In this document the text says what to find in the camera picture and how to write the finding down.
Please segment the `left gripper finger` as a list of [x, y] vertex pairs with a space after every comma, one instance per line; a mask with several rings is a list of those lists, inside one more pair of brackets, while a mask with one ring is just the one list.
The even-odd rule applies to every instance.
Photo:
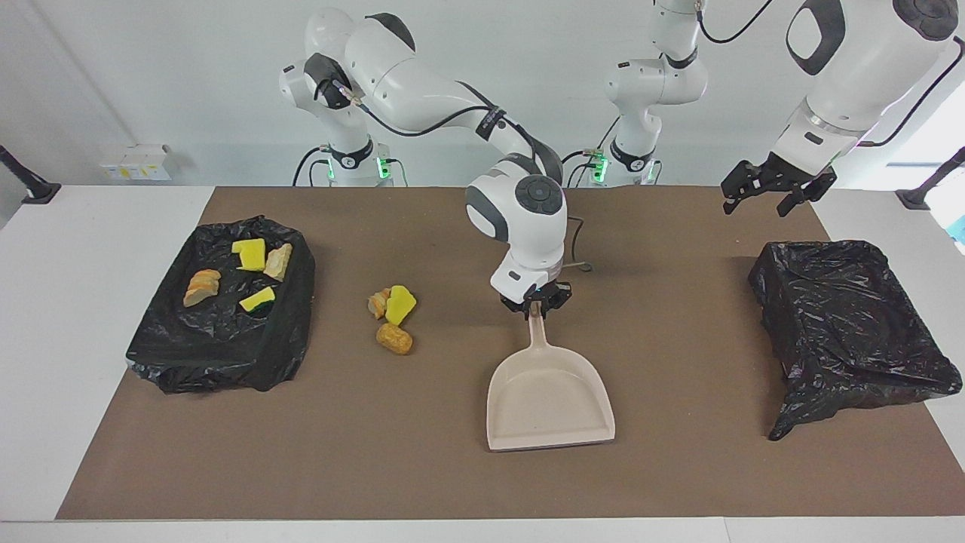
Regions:
[[768, 192], [765, 173], [766, 171], [762, 166], [751, 164], [751, 162], [738, 162], [731, 169], [731, 172], [721, 182], [721, 194], [724, 197], [721, 208], [727, 216], [730, 216], [739, 204], [746, 199]]
[[797, 206], [810, 201], [816, 202], [826, 195], [827, 191], [837, 182], [836, 175], [819, 175], [811, 179], [808, 183], [794, 183], [792, 190], [778, 205], [778, 214], [781, 217], [787, 216]]

